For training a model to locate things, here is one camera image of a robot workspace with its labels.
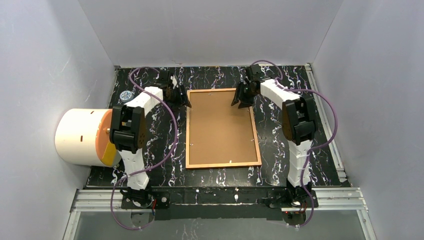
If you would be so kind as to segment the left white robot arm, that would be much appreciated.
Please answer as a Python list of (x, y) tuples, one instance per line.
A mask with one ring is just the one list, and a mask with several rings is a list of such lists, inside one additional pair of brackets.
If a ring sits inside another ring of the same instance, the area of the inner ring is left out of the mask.
[(144, 200), (150, 195), (148, 169), (143, 160), (147, 114), (157, 105), (164, 106), (177, 130), (176, 111), (191, 107), (187, 92), (174, 73), (169, 70), (158, 70), (157, 73), (158, 77), (151, 85), (141, 87), (135, 84), (141, 91), (138, 96), (129, 90), (121, 92), (119, 98), (123, 105), (112, 108), (109, 139), (123, 160), (127, 190), (122, 193), (129, 199)]

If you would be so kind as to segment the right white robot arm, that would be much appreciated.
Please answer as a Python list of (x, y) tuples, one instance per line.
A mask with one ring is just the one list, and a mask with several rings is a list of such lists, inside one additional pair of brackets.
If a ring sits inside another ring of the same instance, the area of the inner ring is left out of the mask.
[(286, 189), (278, 199), (288, 204), (304, 203), (312, 193), (307, 157), (318, 129), (314, 98), (289, 91), (278, 80), (265, 76), (259, 64), (248, 66), (245, 74), (236, 87), (231, 105), (249, 108), (255, 97), (261, 95), (280, 107), (281, 128), (289, 144), (290, 166)]

